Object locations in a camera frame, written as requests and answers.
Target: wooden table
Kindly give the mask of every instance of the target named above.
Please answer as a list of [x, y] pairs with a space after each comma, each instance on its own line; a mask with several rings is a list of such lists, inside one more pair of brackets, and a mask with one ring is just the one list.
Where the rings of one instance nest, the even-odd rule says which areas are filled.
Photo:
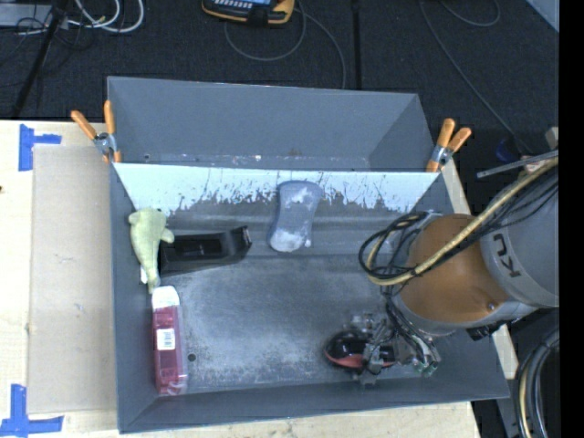
[[[61, 136], [62, 141], [59, 145], [35, 146], [34, 151], [39, 153], [39, 157], [40, 151], [43, 150], [42, 155], [45, 157], [45, 163], [50, 163], [50, 156], [48, 156], [50, 148], [54, 148], [52, 151], [59, 152], [64, 151], [58, 150], [59, 148], [77, 148], [78, 152], [87, 155], [88, 163], [94, 163], [95, 168], [107, 167], [100, 159], [99, 153], [91, 141], [73, 122], [0, 120], [0, 148], [2, 148], [0, 151], [0, 186], [2, 187], [0, 190], [0, 235], [2, 236], [0, 239], [0, 267], [3, 271], [3, 276], [0, 277], [0, 293], [2, 294], [0, 297], [0, 419], [7, 418], [10, 414], [9, 391], [11, 384], [29, 386], [32, 384], [29, 383], [31, 373], [34, 373], [35, 378], [42, 378], [43, 375], [50, 375], [51, 368], [55, 368], [54, 365], [49, 365], [49, 361], [31, 359], [29, 356], [31, 329], [47, 329], [47, 327], [35, 327], [34, 322], [31, 323], [30, 319], [31, 311], [35, 311], [37, 308], [31, 304], [31, 260], [37, 251], [37, 247], [33, 246], [31, 234], [33, 233], [33, 202], [37, 185], [34, 181], [34, 170], [18, 171], [19, 127], [21, 123], [25, 123], [28, 128], [33, 128], [36, 135], [55, 133]], [[103, 125], [96, 124], [94, 126], [96, 130], [105, 130]], [[55, 161], [51, 163], [51, 167], [74, 176], [77, 171], [73, 164], [66, 161], [58, 162], [58, 157], [59, 154], [55, 152]], [[464, 192], [452, 162], [443, 170], [443, 174], [449, 186], [454, 209], [457, 212], [469, 213]], [[76, 190], [76, 194], [83, 194], [83, 190]], [[101, 199], [104, 200], [104, 203], [109, 203], [107, 182], [103, 183]], [[61, 225], [63, 228], [67, 228], [70, 220], [66, 216], [63, 217]], [[103, 225], [109, 225], [109, 221], [100, 220], [100, 222]], [[109, 269], [106, 267], [102, 269], [103, 272], [99, 274], [101, 282], [105, 285], [110, 284], [107, 277], [106, 280], [103, 280], [103, 275], [110, 273]], [[63, 271], [67, 272], [67, 265], [63, 265]], [[90, 280], [91, 277], [79, 280], [78, 283], [88, 284]], [[51, 281], [46, 280], [45, 283], [51, 284]], [[107, 327], [95, 327], [95, 329], [103, 330]], [[493, 341], [496, 343], [506, 377], [513, 378], [516, 370], [516, 356], [506, 329], [500, 329], [494, 335]], [[90, 345], [78, 346], [79, 349], [86, 347], [90, 347]], [[66, 365], [68, 376], [75, 379], [76, 375], [83, 371], [84, 365], [72, 364], [71, 359], [68, 361], [68, 351], [62, 350], [62, 352], [61, 365]], [[31, 360], [36, 368], [46, 369], [46, 371], [29, 371], [28, 366]], [[90, 378], [98, 379], [100, 377], [98, 370], [91, 373], [93, 376], [90, 375]], [[90, 393], [91, 388], [95, 385], [92, 386], [89, 383], [86, 386], [88, 386], [87, 391]], [[30, 387], [28, 389], [30, 402], [31, 399], [35, 399], [35, 390]], [[63, 391], [63, 389], [54, 391], [55, 403], [59, 403], [57, 398], [60, 393], [65, 394], [67, 391]], [[115, 392], [111, 391], [109, 397], [114, 398]], [[36, 407], [29, 408], [29, 418], [32, 420], [64, 415], [63, 429], [60, 433], [54, 433], [55, 436], [111, 437], [119, 435], [114, 400], [107, 399], [105, 406], [100, 406], [98, 409], [77, 407], [72, 411], [59, 409], [58, 405], [55, 405], [54, 409], [50, 408], [50, 404], [45, 405], [48, 407], [47, 413], [37, 413]], [[138, 434], [152, 437], [213, 438], [246, 436], [471, 438], [480, 436], [469, 402]]]

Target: wire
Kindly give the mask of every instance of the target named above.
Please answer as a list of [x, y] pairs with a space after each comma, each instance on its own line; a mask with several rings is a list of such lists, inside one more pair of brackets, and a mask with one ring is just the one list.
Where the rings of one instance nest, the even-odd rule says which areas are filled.
[[541, 370], [552, 351], [559, 346], [559, 328], [549, 333], [523, 360], [518, 372], [515, 412], [519, 431], [524, 438], [532, 438], [529, 420], [541, 438], [548, 438], [541, 405]]
[[121, 27], [121, 25], [119, 27], [111, 27], [116, 22], [118, 17], [120, 16], [120, 13], [121, 13], [120, 0], [114, 0], [114, 3], [116, 4], [116, 11], [115, 11], [114, 16], [112, 18], [110, 18], [108, 21], [101, 21], [101, 19], [103, 19], [105, 16], [103, 16], [100, 19], [95, 19], [85, 9], [85, 6], [81, 3], [80, 0], [74, 0], [74, 1], [75, 1], [75, 4], [78, 6], [78, 8], [83, 13], [83, 16], [86, 17], [91, 22], [91, 24], [84, 25], [81, 21], [69, 21], [69, 23], [72, 25], [84, 26], [86, 28], [91, 28], [91, 29], [95, 29], [95, 28], [103, 29], [104, 31], [108, 31], [111, 33], [116, 33], [116, 34], [127, 34], [129, 32], [132, 32], [132, 31], [135, 31], [136, 29], [138, 29], [144, 21], [145, 10], [144, 10], [144, 3], [142, 0], [136, 0], [136, 2], [138, 3], [138, 8], [139, 8], [138, 20], [133, 25], [126, 26], [126, 27]]
[[328, 38], [332, 41], [333, 45], [335, 46], [335, 49], [337, 50], [337, 53], [339, 54], [340, 64], [341, 64], [341, 68], [342, 68], [341, 88], [342, 89], [346, 88], [346, 86], [347, 86], [347, 64], [345, 62], [345, 58], [343, 56], [342, 50], [340, 49], [339, 43], [337, 42], [335, 37], [315, 17], [307, 14], [304, 11], [304, 7], [302, 6], [302, 3], [300, 2], [300, 0], [296, 0], [296, 2], [298, 3], [298, 8], [294, 8], [294, 11], [298, 12], [302, 15], [302, 32], [301, 32], [300, 37], [298, 38], [298, 41], [296, 42], [296, 44], [290, 50], [288, 50], [285, 54], [275, 56], [275, 57], [256, 57], [256, 56], [253, 56], [253, 55], [250, 55], [250, 54], [244, 52], [242, 49], [237, 47], [233, 43], [233, 41], [231, 40], [231, 37], [229, 37], [229, 33], [227, 31], [227, 26], [229, 23], [227, 21], [225, 21], [224, 22], [224, 32], [225, 32], [225, 37], [227, 39], [227, 42], [232, 47], [232, 49], [235, 50], [235, 52], [237, 52], [239, 55], [241, 55], [243, 57], [250, 58], [252, 60], [260, 61], [260, 62], [272, 62], [272, 61], [281, 60], [283, 58], [286, 58], [286, 57], [292, 55], [300, 47], [300, 45], [302, 44], [302, 41], [304, 40], [305, 34], [306, 34], [307, 19], [309, 19], [315, 25], [317, 25], [328, 36]]
[[[481, 224], [483, 224], [489, 217], [491, 217], [495, 212], [497, 212], [504, 204], [507, 203], [511, 198], [513, 198], [517, 193], [519, 193], [524, 188], [528, 187], [529, 184], [533, 183], [539, 177], [545, 175], [547, 172], [551, 171], [554, 167], [558, 166], [558, 157], [549, 160], [548, 163], [542, 165], [539, 169], [536, 169], [529, 175], [524, 175], [517, 179], [510, 187], [503, 190], [501, 194], [495, 198], [486, 208], [485, 210], [480, 213], [475, 219], [473, 219], [461, 232], [459, 232], [450, 242], [448, 242], [445, 246], [427, 258], [425, 261], [417, 265], [416, 267], [407, 270], [405, 273], [397, 275], [397, 276], [389, 276], [389, 277], [380, 277], [374, 276], [373, 278], [370, 277], [371, 281], [375, 284], [380, 286], [392, 286], [395, 284], [404, 283], [413, 277], [419, 276], [422, 273], [429, 271], [436, 264], [440, 264], [444, 261], [443, 256], [450, 257], [452, 252], [459, 244], [463, 242], [470, 234], [472, 234]], [[369, 244], [374, 238], [378, 235], [383, 235], [383, 232], [377, 233], [370, 237], [366, 244]], [[360, 250], [360, 263], [362, 265], [362, 250]], [[370, 262], [364, 267], [367, 271], [370, 271], [371, 266]]]
[[298, 41], [296, 42], [296, 44], [290, 50], [288, 50], [285, 54], [282, 54], [282, 55], [278, 55], [275, 57], [256, 57], [256, 56], [245, 53], [243, 50], [236, 47], [235, 44], [233, 43], [233, 41], [231, 40], [231, 37], [229, 37], [229, 33], [227, 31], [227, 26], [228, 26], [227, 21], [224, 22], [225, 37], [227, 38], [227, 42], [233, 48], [233, 50], [235, 50], [235, 52], [237, 52], [238, 54], [240, 54], [246, 58], [250, 58], [252, 60], [260, 61], [260, 62], [273, 62], [276, 60], [281, 60], [282, 58], [288, 57], [289, 55], [296, 52], [296, 50], [300, 47], [300, 44], [302, 44], [302, 41], [304, 40], [304, 35], [307, 32], [307, 15], [306, 15], [306, 13], [304, 13], [304, 11], [302, 11], [301, 14], [302, 14], [302, 32], [300, 33], [300, 37], [298, 38]]
[[443, 0], [441, 0], [440, 3], [446, 9], [446, 11], [448, 11], [451, 15], [457, 17], [461, 21], [464, 21], [465, 23], [467, 23], [471, 26], [490, 27], [490, 26], [494, 26], [496, 23], [499, 22], [499, 19], [501, 19], [501, 8], [499, 7], [499, 4], [496, 0], [493, 0], [493, 3], [495, 4], [495, 9], [496, 9], [496, 16], [492, 21], [489, 21], [488, 23], [477, 23], [476, 21], [471, 21], [470, 19], [466, 19], [465, 17], [460, 16], [458, 13], [456, 13]]
[[423, 1], [422, 0], [418, 0], [418, 4], [420, 6], [420, 10], [422, 11], [422, 15], [423, 15], [424, 21], [426, 22], [426, 25], [430, 29], [430, 32], [434, 36], [434, 39], [436, 39], [436, 42], [438, 43], [438, 45], [440, 46], [440, 48], [443, 50], [444, 54], [447, 56], [447, 58], [453, 64], [453, 66], [456, 69], [456, 71], [458, 71], [458, 74], [463, 78], [464, 82], [475, 93], [475, 95], [481, 100], [481, 102], [483, 102], [483, 104], [485, 105], [485, 107], [487, 107], [490, 110], [490, 112], [499, 120], [499, 122], [501, 123], [501, 125], [503, 125], [503, 127], [509, 132], [509, 134], [511, 134], [511, 136], [513, 136], [513, 138], [515, 138], [515, 140], [517, 142], [521, 143], [521, 146], [524, 148], [524, 151], [523, 152], [524, 153], [529, 153], [531, 151], [531, 149], [529, 148], [529, 146], [527, 146], [527, 144], [523, 140], [521, 140], [521, 138], [519, 138], [516, 135], [516, 133], [513, 131], [513, 129], [503, 120], [503, 118], [501, 118], [501, 116], [495, 111], [495, 109], [493, 109], [491, 107], [491, 105], [487, 102], [487, 100], [483, 97], [483, 95], [475, 88], [475, 86], [473, 85], [473, 83], [471, 83], [470, 79], [464, 74], [464, 72], [458, 66], [458, 64], [456, 63], [456, 61], [454, 60], [454, 58], [450, 55], [450, 52], [448, 52], [448, 49], [446, 48], [446, 46], [444, 45], [444, 43], [442, 42], [442, 40], [438, 37], [438, 35], [436, 34], [436, 31], [434, 30], [434, 28], [432, 26], [432, 23], [430, 22], [430, 18], [428, 17], [428, 15], [425, 12], [425, 9], [424, 9], [424, 6], [423, 6]]
[[69, 20], [68, 22], [71, 25], [91, 27], [91, 28], [105, 27], [105, 26], [109, 26], [109, 25], [115, 23], [116, 19], [118, 19], [118, 16], [120, 15], [120, 0], [114, 0], [114, 2], [116, 4], [116, 12], [114, 13], [114, 16], [109, 21], [100, 21], [100, 20], [103, 20], [105, 16], [102, 16], [99, 20], [94, 19], [93, 16], [91, 16], [88, 13], [88, 11], [85, 9], [85, 7], [83, 6], [83, 4], [81, 3], [80, 0], [74, 0], [74, 1], [75, 1], [75, 4], [78, 6], [78, 8], [81, 10], [81, 13], [83, 13], [83, 16], [86, 17], [89, 21], [91, 21], [91, 24], [84, 25], [80, 21]]

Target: black cable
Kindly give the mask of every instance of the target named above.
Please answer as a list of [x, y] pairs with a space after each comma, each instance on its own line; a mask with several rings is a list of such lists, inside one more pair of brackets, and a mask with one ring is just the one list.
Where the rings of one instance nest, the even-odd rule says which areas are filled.
[[444, 9], [446, 11], [448, 11], [451, 15], [453, 15], [454, 17], [460, 19], [461, 21], [464, 21], [466, 24], [469, 24], [471, 26], [490, 27], [490, 26], [494, 26], [496, 23], [499, 22], [499, 19], [501, 19], [501, 8], [499, 7], [499, 4], [498, 4], [498, 2], [496, 0], [493, 0], [493, 3], [495, 4], [496, 16], [495, 16], [495, 18], [492, 21], [489, 21], [487, 23], [477, 23], [476, 21], [471, 21], [470, 19], [466, 19], [465, 17], [460, 16], [458, 13], [456, 13], [443, 0], [441, 0], [440, 3], [444, 7]]
[[35, 82], [35, 79], [38, 76], [40, 69], [42, 68], [43, 64], [45, 63], [45, 59], [47, 57], [48, 48], [51, 45], [53, 40], [53, 36], [58, 29], [58, 26], [61, 23], [63, 16], [65, 15], [65, 9], [67, 8], [69, 0], [57, 0], [57, 3], [52, 6], [51, 14], [52, 19], [48, 26], [47, 32], [45, 33], [45, 37], [43, 39], [42, 46], [36, 55], [35, 62], [33, 67], [30, 69], [28, 76], [26, 77], [24, 86], [20, 89], [18, 93], [18, 97], [16, 98], [15, 106], [12, 110], [10, 118], [12, 120], [17, 120], [22, 108], [25, 106], [26, 99], [28, 98], [28, 94], [30, 93], [30, 89]]
[[[540, 437], [546, 438], [548, 436], [545, 422], [542, 417], [542, 410], [537, 406], [540, 403], [538, 395], [541, 394], [541, 389], [538, 388], [537, 383], [540, 381], [541, 369], [551, 352], [559, 346], [559, 328], [554, 329], [549, 333], [519, 365], [517, 369], [517, 381], [514, 393], [516, 422], [519, 425], [521, 436], [527, 437], [530, 435], [529, 431], [523, 422], [523, 416], [530, 419], [531, 425], [537, 429]], [[526, 390], [522, 394], [521, 380], [526, 375]], [[525, 401], [525, 414], [521, 409], [521, 402]]]
[[275, 56], [275, 57], [256, 57], [256, 56], [247, 54], [242, 49], [237, 47], [234, 44], [234, 42], [231, 40], [231, 37], [229, 37], [229, 33], [227, 31], [227, 25], [229, 23], [227, 21], [225, 21], [224, 22], [224, 32], [225, 32], [225, 37], [227, 39], [227, 42], [232, 47], [232, 49], [235, 50], [235, 52], [237, 52], [239, 55], [241, 55], [243, 57], [250, 58], [252, 60], [260, 61], [260, 62], [273, 62], [273, 61], [281, 60], [283, 58], [286, 58], [286, 57], [289, 57], [290, 55], [292, 55], [300, 47], [300, 45], [302, 44], [302, 41], [304, 40], [305, 34], [306, 34], [307, 19], [309, 19], [315, 25], [317, 25], [328, 36], [328, 38], [330, 38], [333, 45], [335, 46], [335, 49], [337, 50], [337, 53], [339, 54], [340, 64], [341, 64], [341, 69], [342, 69], [341, 88], [342, 89], [346, 88], [346, 86], [347, 86], [347, 64], [345, 63], [345, 58], [343, 57], [343, 53], [342, 53], [342, 50], [340, 49], [339, 43], [337, 42], [335, 37], [316, 18], [314, 18], [311, 15], [308, 15], [304, 11], [304, 7], [302, 6], [300, 0], [296, 0], [296, 2], [298, 3], [298, 8], [294, 8], [294, 11], [300, 13], [302, 16], [302, 32], [301, 32], [300, 37], [298, 38], [298, 41], [296, 42], [296, 44], [290, 50], [288, 50], [285, 54]]
[[[302, 8], [302, 4], [300, 4], [300, 1], [299, 0], [296, 0], [296, 1], [298, 3], [298, 6], [300, 6], [300, 8]], [[229, 37], [229, 33], [227, 32], [227, 25], [229, 23], [227, 21], [224, 22], [225, 37], [227, 38], [227, 42], [232, 47], [232, 49], [235, 52], [237, 52], [239, 55], [242, 55], [246, 58], [250, 58], [252, 60], [260, 61], [260, 62], [273, 62], [273, 61], [281, 60], [282, 58], [286, 58], [289, 55], [296, 52], [296, 50], [300, 47], [300, 44], [302, 44], [302, 41], [304, 40], [304, 35], [306, 34], [306, 31], [307, 31], [307, 15], [306, 15], [306, 13], [304, 13], [304, 11], [301, 11], [301, 15], [302, 15], [302, 32], [300, 33], [300, 37], [298, 38], [298, 41], [296, 42], [296, 44], [290, 50], [288, 50], [285, 54], [282, 54], [282, 55], [278, 55], [275, 57], [256, 57], [256, 56], [245, 53], [243, 50], [236, 47], [235, 44], [233, 43], [233, 41], [231, 40], [231, 37]]]
[[[358, 259], [359, 259], [359, 264], [360, 264], [361, 268], [369, 276], [376, 277], [378, 279], [390, 279], [392, 277], [395, 277], [396, 276], [395, 274], [384, 274], [384, 273], [380, 273], [378, 271], [375, 271], [374, 270], [375, 268], [373, 268], [373, 269], [369, 268], [367, 266], [367, 263], [364, 260], [365, 249], [373, 241], [380, 241], [381, 239], [382, 239], [382, 241], [385, 241], [390, 236], [390, 234], [395, 232], [395, 231], [399, 231], [399, 230], [405, 231], [406, 229], [410, 228], [412, 225], [420, 222], [427, 215], [428, 215], [428, 213], [425, 211], [404, 214], [404, 215], [398, 217], [397, 219], [395, 219], [394, 221], [392, 221], [385, 229], [383, 229], [379, 232], [376, 232], [375, 234], [370, 236], [367, 240], [365, 240], [365, 242], [363, 242], [363, 244], [361, 245], [361, 247], [359, 249], [359, 253], [358, 253]], [[378, 246], [375, 253], [373, 254], [372, 259], [371, 259], [372, 263], [375, 262], [375, 258], [377, 257], [377, 254], [379, 253], [380, 249], [381, 249], [381, 245]]]
[[442, 40], [436, 34], [436, 31], [434, 30], [432, 23], [430, 22], [430, 18], [428, 17], [428, 15], [426, 14], [426, 12], [424, 10], [423, 0], [418, 0], [418, 4], [420, 6], [420, 10], [422, 11], [422, 16], [424, 18], [424, 21], [425, 21], [426, 25], [428, 26], [428, 28], [430, 29], [430, 32], [432, 33], [434, 39], [436, 40], [436, 42], [438, 43], [438, 45], [440, 46], [440, 48], [442, 49], [442, 51], [444, 52], [446, 57], [450, 60], [450, 63], [452, 63], [452, 65], [454, 66], [456, 71], [458, 71], [458, 74], [463, 78], [464, 82], [475, 93], [475, 95], [481, 100], [481, 102], [483, 102], [485, 107], [487, 107], [489, 109], [489, 111], [499, 120], [501, 125], [503, 125], [503, 127], [509, 132], [509, 134], [511, 134], [511, 136], [517, 142], [519, 142], [521, 144], [521, 146], [524, 148], [523, 153], [525, 153], [525, 154], [530, 153], [531, 149], [529, 148], [529, 146], [527, 146], [527, 144], [523, 140], [521, 140], [520, 137], [518, 137], [516, 135], [516, 133], [513, 131], [513, 129], [511, 127], [509, 127], [509, 125], [503, 120], [503, 118], [501, 118], [501, 116], [495, 111], [495, 109], [493, 109], [491, 107], [491, 105], [487, 102], [487, 100], [483, 97], [483, 95], [475, 88], [473, 83], [471, 83], [470, 79], [464, 74], [462, 69], [458, 66], [456, 61], [450, 55], [450, 52], [448, 52], [448, 49], [446, 48], [446, 46], [444, 45]]

